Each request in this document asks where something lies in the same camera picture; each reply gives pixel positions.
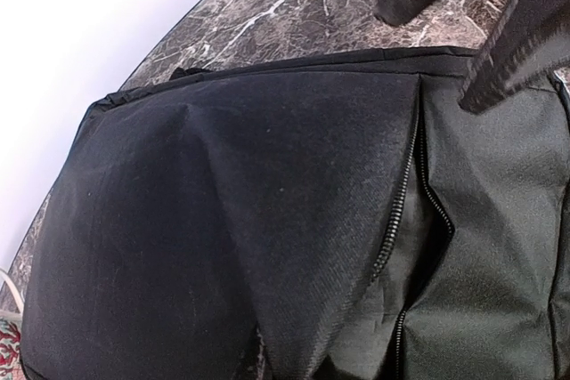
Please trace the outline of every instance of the black bag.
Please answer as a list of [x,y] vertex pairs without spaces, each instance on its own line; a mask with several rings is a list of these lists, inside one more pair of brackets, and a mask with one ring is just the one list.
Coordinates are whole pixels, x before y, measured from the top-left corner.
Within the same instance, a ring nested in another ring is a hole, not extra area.
[[95,103],[34,257],[28,378],[569,376],[568,94],[525,70],[474,116],[475,54],[195,70]]

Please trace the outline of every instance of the zipper opening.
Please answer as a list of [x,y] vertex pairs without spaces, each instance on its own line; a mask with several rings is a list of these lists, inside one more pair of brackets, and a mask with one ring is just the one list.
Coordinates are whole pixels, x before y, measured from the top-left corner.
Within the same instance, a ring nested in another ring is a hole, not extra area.
[[[431,206],[436,210],[436,213],[439,215],[439,218],[443,221],[445,229],[447,231],[447,239],[448,242],[452,238],[453,233],[455,232],[455,228],[453,227],[453,223],[445,209],[442,207],[439,198],[437,195],[431,190],[428,183],[428,141],[426,136],[426,127],[425,127],[425,119],[423,117],[423,109],[419,113],[419,129],[418,129],[418,140],[419,140],[419,148],[418,148],[418,171],[419,171],[419,182],[421,188],[424,191],[427,199]],[[430,278],[433,274],[435,269],[433,269],[427,276]],[[398,318],[395,324],[395,379],[401,380],[403,378],[403,324],[405,322],[406,314],[411,307],[411,304],[418,298],[419,294],[425,287],[425,282],[420,284],[419,287],[416,288],[415,292],[411,292],[407,298],[407,303],[403,307],[402,311],[398,314]]]
[[414,152],[416,149],[416,140],[418,139],[419,130],[419,101],[416,102],[416,107],[414,109],[414,125],[411,131],[410,142],[408,144],[408,149],[405,155],[405,165],[402,174],[402,179],[398,185],[394,200],[392,202],[392,207],[390,208],[390,215],[388,216],[388,224],[384,237],[382,239],[382,244],[380,245],[380,250],[376,261],[372,266],[372,274],[370,276],[370,283],[374,283],[380,273],[386,267],[390,256],[394,252],[395,240],[398,236],[398,231],[400,230],[400,224],[402,223],[403,215],[403,204],[406,199],[406,192],[408,190],[408,181],[410,180],[411,164],[414,159]]

